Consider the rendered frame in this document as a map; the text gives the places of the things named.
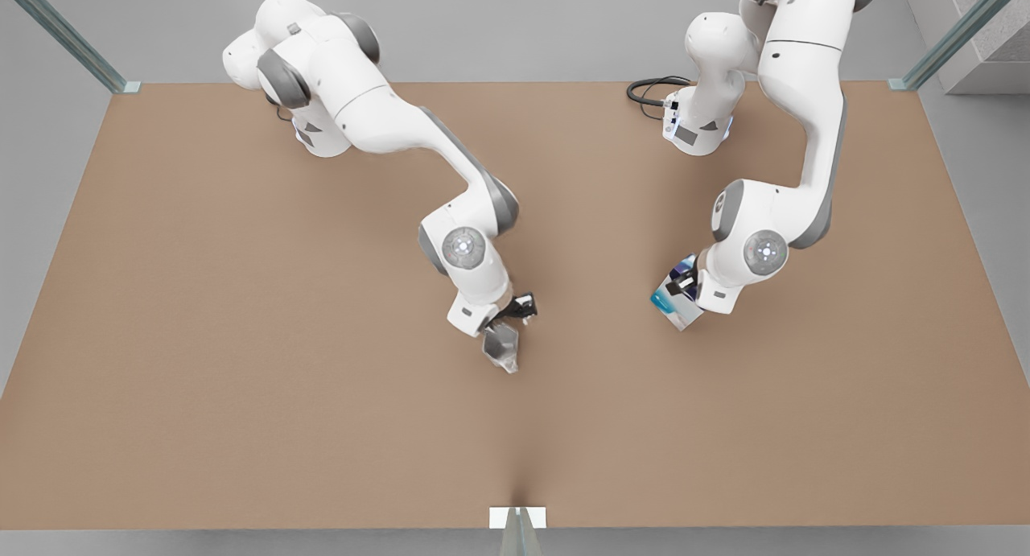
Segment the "grey metal cup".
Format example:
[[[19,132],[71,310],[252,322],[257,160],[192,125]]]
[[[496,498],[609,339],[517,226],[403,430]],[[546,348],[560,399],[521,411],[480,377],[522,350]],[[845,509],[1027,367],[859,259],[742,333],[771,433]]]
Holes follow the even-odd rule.
[[[483,331],[485,356],[509,375],[518,372],[519,332],[503,321],[493,321]]]

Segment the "silver frame post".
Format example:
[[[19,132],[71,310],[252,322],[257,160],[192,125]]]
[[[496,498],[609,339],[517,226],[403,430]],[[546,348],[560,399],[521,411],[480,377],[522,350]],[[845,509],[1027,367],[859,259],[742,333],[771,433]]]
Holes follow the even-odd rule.
[[[490,507],[490,529],[501,529],[500,556],[543,556],[536,529],[547,527],[545,507]]]
[[[48,0],[14,0],[52,38],[112,94],[135,94],[139,80],[127,80]]]
[[[963,18],[960,18],[950,28],[942,39],[927,51],[917,62],[909,66],[904,75],[891,79],[888,85],[896,91],[916,91],[927,80],[937,78],[938,69],[952,58],[957,50],[974,38],[994,14],[1005,7],[1011,0],[978,0]]]

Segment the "blue and white box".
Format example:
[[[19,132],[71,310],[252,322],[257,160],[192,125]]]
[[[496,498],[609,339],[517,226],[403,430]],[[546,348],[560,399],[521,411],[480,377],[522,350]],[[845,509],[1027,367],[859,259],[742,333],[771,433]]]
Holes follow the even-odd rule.
[[[698,260],[698,255],[696,254],[689,254],[687,257],[695,257]],[[666,275],[665,280],[662,281],[662,284],[651,296],[651,302],[661,313],[665,314],[665,317],[674,327],[681,332],[688,328],[691,323],[705,313],[705,310],[696,302],[691,302],[685,296],[670,296],[670,292],[665,289],[665,284],[670,281],[667,276],[670,274]]]

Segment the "grey stone block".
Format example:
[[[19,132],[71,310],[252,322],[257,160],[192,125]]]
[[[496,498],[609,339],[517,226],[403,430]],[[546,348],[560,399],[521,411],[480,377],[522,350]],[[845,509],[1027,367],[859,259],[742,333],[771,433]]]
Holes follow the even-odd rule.
[[[908,0],[926,45],[934,46],[978,0]],[[946,94],[1030,95],[1030,0],[1011,0],[938,69]]]

